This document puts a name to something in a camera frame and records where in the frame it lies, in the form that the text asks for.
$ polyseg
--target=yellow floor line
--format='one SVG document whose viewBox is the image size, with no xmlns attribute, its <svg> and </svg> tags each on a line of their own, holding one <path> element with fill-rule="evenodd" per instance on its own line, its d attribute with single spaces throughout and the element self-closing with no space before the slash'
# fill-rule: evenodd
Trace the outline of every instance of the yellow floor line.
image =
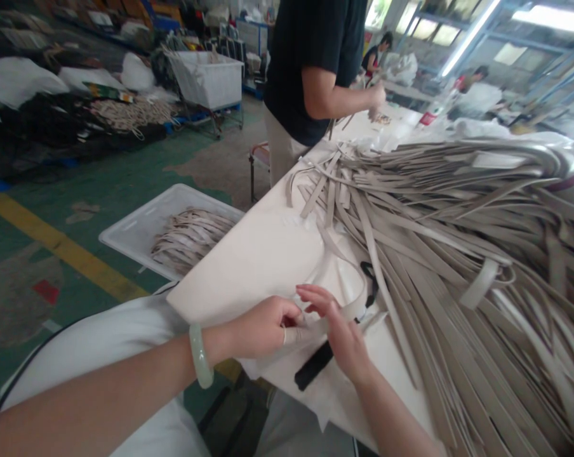
<svg viewBox="0 0 574 457">
<path fill-rule="evenodd" d="M 146 290 L 93 256 L 63 232 L 42 221 L 6 194 L 0 194 L 0 216 L 33 240 L 39 241 L 55 256 L 120 303 L 149 295 Z M 225 361 L 215 369 L 233 383 L 236 382 L 242 370 L 235 360 Z"/>
</svg>

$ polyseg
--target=stool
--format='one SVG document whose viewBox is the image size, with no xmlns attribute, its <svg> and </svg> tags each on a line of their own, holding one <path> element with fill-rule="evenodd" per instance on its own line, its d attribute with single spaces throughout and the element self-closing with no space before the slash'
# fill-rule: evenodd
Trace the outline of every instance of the stool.
<svg viewBox="0 0 574 457">
<path fill-rule="evenodd" d="M 270 147 L 268 142 L 259 143 L 249 151 L 249 163 L 251 164 L 251 203 L 257 202 L 255 198 L 254 181 L 253 181 L 253 164 L 257 162 L 263 169 L 270 173 Z"/>
</svg>

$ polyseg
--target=factory floor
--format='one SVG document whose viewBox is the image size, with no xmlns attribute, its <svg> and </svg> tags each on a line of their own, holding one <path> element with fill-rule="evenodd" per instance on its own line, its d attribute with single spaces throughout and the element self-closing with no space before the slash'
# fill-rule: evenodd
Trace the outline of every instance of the factory floor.
<svg viewBox="0 0 574 457">
<path fill-rule="evenodd" d="M 244 129 L 227 127 L 220 141 L 184 128 L 142 149 L 56 169 L 48 183 L 21 182 L 0 194 L 0 387 L 58 328 L 167 283 L 101 244 L 101 231 L 176 183 L 250 208 L 247 153 L 266 138 L 262 103 L 244 96 L 243 107 Z M 268 189 L 268 173 L 257 168 L 257 196 Z M 239 375 L 230 364 L 222 372 L 210 391 L 194 385 L 186 392 L 197 422 Z"/>
</svg>

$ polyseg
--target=white bin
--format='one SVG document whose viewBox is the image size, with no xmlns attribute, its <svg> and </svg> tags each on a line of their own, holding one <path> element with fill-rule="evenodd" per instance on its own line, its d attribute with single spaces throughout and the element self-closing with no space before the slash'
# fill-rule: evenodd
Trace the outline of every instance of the white bin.
<svg viewBox="0 0 574 457">
<path fill-rule="evenodd" d="M 180 281 L 182 275 L 153 260 L 150 252 L 156 242 L 156 235 L 165 231 L 168 218 L 188 208 L 212 211 L 235 223 L 244 216 L 242 211 L 196 189 L 185 184 L 175 184 L 151 202 L 103 230 L 98 239 L 159 275 L 171 281 Z"/>
<path fill-rule="evenodd" d="M 243 98 L 243 62 L 217 55 L 208 63 L 210 52 L 167 52 L 184 99 L 210 110 L 236 105 Z"/>
</svg>

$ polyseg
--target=bracelet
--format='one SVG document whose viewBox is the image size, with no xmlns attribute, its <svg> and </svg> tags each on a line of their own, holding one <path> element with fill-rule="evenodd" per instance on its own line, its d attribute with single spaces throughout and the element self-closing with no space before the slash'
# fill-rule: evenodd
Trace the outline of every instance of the bracelet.
<svg viewBox="0 0 574 457">
<path fill-rule="evenodd" d="M 190 325 L 190 346 L 192 347 L 192 360 L 194 361 L 194 370 L 200 387 L 207 389 L 213 384 L 214 371 L 209 367 L 206 360 L 203 345 L 203 331 L 200 324 Z"/>
</svg>

